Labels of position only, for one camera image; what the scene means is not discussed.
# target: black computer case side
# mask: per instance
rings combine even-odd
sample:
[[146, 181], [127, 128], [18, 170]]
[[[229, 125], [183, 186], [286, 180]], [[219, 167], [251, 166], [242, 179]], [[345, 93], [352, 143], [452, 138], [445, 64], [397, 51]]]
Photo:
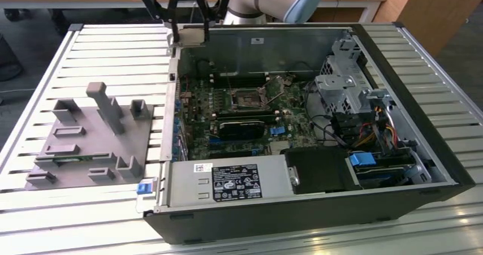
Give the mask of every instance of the black computer case side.
[[177, 213], [146, 212], [145, 220], [167, 243], [193, 244], [389, 221], [465, 190], [464, 186], [421, 188]]

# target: barcode sticker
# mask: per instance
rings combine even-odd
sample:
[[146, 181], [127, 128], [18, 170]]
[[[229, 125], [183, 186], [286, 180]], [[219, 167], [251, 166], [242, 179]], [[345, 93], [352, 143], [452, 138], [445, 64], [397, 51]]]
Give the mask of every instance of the barcode sticker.
[[214, 167], [214, 163], [197, 163], [195, 172], [211, 172], [213, 167]]

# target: green circuit board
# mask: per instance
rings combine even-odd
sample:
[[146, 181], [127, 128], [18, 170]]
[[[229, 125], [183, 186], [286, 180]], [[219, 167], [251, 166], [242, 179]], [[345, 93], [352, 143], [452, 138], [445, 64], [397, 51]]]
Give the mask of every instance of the green circuit board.
[[[218, 156], [225, 153], [234, 153], [234, 157], [238, 157], [238, 153], [249, 152], [255, 156], [273, 155], [278, 154], [273, 152], [274, 145], [289, 145], [295, 148], [318, 144], [301, 98], [307, 82], [287, 82], [281, 76], [273, 79], [262, 90], [261, 88], [217, 89], [210, 81], [203, 79], [190, 81], [189, 86], [193, 90], [187, 88], [187, 84], [182, 84], [190, 160], [222, 158]], [[258, 105], [257, 95], [263, 103], [267, 103], [266, 105]], [[263, 137], [255, 140], [221, 141], [214, 134], [218, 122], [213, 119], [213, 113], [235, 111], [243, 113], [254, 110], [277, 110], [281, 116], [277, 124], [266, 126]], [[285, 133], [271, 135], [270, 129], [278, 127], [285, 127]]]

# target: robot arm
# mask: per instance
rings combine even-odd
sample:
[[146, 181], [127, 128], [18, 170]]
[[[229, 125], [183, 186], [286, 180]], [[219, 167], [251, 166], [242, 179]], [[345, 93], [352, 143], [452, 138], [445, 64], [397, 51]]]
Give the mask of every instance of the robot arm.
[[179, 1], [197, 1], [205, 19], [205, 41], [210, 41], [210, 26], [222, 19], [225, 24], [263, 24], [265, 14], [269, 14], [283, 22], [305, 23], [321, 0], [218, 0], [214, 7], [206, 0], [170, 0], [169, 8], [163, 8], [157, 0], [143, 0], [151, 17], [173, 29], [175, 43], [181, 41], [177, 23]]
[[219, 22], [226, 15], [229, 0], [218, 0], [214, 7], [209, 6], [206, 0], [170, 0], [169, 8], [163, 8], [157, 0], [143, 0], [153, 19], [162, 20], [165, 25], [174, 31], [174, 41], [181, 41], [177, 22], [177, 7], [181, 1], [197, 1], [205, 19], [205, 41], [210, 40], [210, 25]]

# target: blue connector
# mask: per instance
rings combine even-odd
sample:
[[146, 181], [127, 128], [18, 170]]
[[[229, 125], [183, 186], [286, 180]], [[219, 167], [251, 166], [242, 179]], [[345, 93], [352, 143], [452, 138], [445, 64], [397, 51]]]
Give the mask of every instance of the blue connector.
[[282, 135], [283, 133], [286, 133], [286, 127], [283, 127], [283, 126], [270, 129], [270, 134], [271, 135]]
[[353, 166], [374, 166], [377, 160], [370, 152], [357, 152], [350, 157]]
[[147, 195], [153, 193], [153, 183], [139, 183], [138, 184], [138, 195]]

